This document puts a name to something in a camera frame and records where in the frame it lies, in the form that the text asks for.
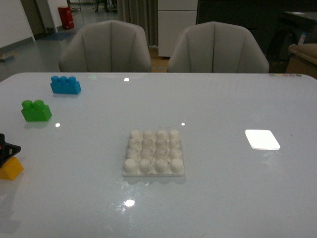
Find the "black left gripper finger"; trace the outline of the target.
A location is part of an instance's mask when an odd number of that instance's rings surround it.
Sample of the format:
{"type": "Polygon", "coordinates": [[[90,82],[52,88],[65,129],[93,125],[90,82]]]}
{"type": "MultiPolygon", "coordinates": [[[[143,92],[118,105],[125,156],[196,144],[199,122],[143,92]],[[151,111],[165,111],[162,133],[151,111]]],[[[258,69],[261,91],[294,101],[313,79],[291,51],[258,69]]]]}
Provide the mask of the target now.
{"type": "Polygon", "coordinates": [[[21,151],[18,145],[10,144],[5,141],[5,135],[0,134],[0,166],[2,167],[10,158],[21,151]]]}

